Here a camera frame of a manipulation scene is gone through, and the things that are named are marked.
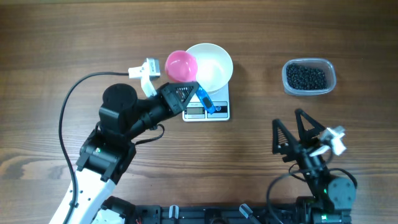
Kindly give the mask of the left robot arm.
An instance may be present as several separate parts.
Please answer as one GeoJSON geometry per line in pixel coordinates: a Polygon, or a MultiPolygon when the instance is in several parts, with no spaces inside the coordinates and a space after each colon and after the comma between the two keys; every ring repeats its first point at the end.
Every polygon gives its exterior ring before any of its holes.
{"type": "Polygon", "coordinates": [[[100,121],[80,149],[74,178],[51,223],[91,223],[136,155],[132,140],[182,113],[197,82],[166,83],[145,100],[118,83],[103,93],[100,121]]]}

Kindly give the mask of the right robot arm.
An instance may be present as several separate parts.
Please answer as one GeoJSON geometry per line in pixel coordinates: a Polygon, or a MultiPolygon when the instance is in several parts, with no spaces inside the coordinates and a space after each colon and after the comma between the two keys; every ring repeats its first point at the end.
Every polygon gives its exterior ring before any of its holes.
{"type": "Polygon", "coordinates": [[[326,128],[304,110],[295,110],[298,138],[284,126],[281,120],[272,121],[272,152],[282,155],[284,162],[292,162],[296,171],[274,179],[266,192],[269,215],[276,223],[351,223],[350,216],[358,189],[356,178],[347,170],[339,169],[343,177],[334,175],[328,168],[334,156],[346,150],[342,139],[342,126],[326,128]],[[284,211],[271,203],[271,191],[281,180],[294,177],[308,185],[311,195],[298,197],[292,218],[285,218],[284,211]]]}

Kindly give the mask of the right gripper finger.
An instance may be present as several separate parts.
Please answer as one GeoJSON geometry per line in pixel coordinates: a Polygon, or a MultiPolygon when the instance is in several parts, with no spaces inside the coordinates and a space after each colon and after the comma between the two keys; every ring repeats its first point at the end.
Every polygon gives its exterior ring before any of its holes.
{"type": "Polygon", "coordinates": [[[281,155],[299,153],[299,142],[279,119],[272,121],[272,153],[281,155]]]}
{"type": "Polygon", "coordinates": [[[326,127],[313,119],[302,109],[295,110],[295,117],[300,142],[303,144],[314,141],[321,132],[326,130],[326,127]]]}

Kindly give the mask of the pink scoop blue handle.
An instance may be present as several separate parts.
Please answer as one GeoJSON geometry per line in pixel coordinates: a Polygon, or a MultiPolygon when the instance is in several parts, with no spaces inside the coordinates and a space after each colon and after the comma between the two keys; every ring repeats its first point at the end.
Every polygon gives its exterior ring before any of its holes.
{"type": "MultiPolygon", "coordinates": [[[[198,72],[197,60],[186,51],[176,50],[167,57],[165,72],[174,82],[195,82],[198,72]]],[[[209,114],[213,114],[216,111],[211,98],[201,85],[199,85],[195,94],[209,114]]]]}

